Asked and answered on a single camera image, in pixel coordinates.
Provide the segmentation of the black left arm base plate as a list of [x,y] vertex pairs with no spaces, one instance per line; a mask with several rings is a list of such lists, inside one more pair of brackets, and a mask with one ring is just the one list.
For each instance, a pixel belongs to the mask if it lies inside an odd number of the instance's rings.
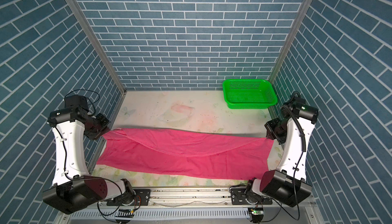
[[123,193],[121,196],[110,198],[106,201],[107,206],[147,206],[149,203],[151,190],[136,189],[135,193]]

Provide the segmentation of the pink long pants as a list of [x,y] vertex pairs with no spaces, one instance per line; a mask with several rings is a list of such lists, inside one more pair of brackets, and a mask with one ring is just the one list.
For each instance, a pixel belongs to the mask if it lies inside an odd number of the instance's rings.
[[273,140],[171,129],[117,129],[104,134],[97,163],[116,169],[205,179],[250,180],[268,171]]

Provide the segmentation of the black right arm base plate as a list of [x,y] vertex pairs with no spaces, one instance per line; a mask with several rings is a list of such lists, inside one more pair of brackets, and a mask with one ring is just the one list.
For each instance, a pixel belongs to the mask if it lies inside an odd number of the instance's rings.
[[244,187],[229,188],[232,205],[272,205],[273,201],[269,197],[259,196],[253,193],[246,193]]

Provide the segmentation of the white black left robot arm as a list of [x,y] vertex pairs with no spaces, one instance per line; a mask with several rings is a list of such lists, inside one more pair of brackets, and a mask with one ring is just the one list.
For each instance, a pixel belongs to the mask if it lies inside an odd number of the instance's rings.
[[82,95],[67,95],[65,107],[50,113],[48,124],[56,144],[56,168],[52,186],[42,194],[49,206],[65,213],[108,202],[114,206],[135,202],[136,192],[126,179],[111,181],[92,176],[86,165],[83,140],[97,140],[109,132],[109,120],[89,113],[92,102]]

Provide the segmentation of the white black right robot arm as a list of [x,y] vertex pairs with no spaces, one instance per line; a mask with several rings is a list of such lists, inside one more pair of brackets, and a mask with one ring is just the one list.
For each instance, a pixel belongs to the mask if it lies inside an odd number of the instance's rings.
[[308,198],[312,187],[306,183],[306,153],[319,110],[294,91],[281,106],[283,119],[265,124],[267,138],[284,145],[283,156],[275,170],[261,179],[249,181],[245,196],[250,204],[261,204],[265,195],[280,204],[297,206]]

